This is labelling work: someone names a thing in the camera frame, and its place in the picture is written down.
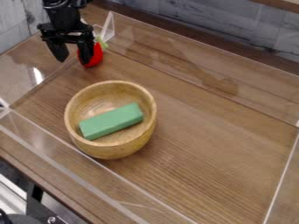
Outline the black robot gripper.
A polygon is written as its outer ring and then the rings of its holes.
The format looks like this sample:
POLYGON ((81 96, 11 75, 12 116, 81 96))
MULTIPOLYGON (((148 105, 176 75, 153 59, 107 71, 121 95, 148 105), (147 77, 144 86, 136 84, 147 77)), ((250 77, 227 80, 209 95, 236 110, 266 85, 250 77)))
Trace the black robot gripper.
POLYGON ((45 11, 51 22, 39 24, 37 29, 52 55, 59 62, 65 61, 69 57, 65 42, 72 40, 71 34, 77 32, 83 39, 77 43, 79 60, 83 65, 87 65, 93 57, 95 37, 91 26, 80 21, 80 9, 72 5, 63 5, 61 7, 47 5, 45 11))

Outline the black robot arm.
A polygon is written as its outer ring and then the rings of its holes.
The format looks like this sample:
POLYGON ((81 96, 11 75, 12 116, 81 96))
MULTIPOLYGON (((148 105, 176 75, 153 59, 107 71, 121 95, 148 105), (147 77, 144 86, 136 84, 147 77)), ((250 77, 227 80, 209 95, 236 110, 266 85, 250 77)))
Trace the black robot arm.
POLYGON ((41 0, 49 22, 37 24, 41 40, 45 42, 57 61, 69 57, 67 44, 77 46, 79 60, 83 65, 95 56, 93 27, 80 20, 80 9, 91 0, 41 0))

